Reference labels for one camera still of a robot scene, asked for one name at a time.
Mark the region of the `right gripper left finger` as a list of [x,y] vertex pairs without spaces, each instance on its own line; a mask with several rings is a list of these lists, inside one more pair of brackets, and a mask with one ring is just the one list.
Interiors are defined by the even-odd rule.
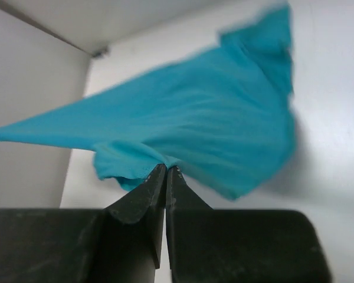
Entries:
[[0,209],[0,282],[153,282],[166,167],[104,209]]

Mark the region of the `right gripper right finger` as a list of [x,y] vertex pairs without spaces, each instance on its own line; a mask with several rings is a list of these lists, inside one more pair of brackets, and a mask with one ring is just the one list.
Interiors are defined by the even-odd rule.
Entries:
[[168,171],[166,237],[173,282],[331,282],[316,230],[301,212],[214,209]]

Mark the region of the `teal t shirt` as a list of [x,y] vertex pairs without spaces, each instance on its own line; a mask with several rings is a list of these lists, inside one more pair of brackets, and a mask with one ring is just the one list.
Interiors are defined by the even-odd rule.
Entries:
[[75,103],[0,127],[0,142],[94,152],[99,179],[125,190],[158,164],[235,200],[296,147],[290,5],[220,35],[208,50]]

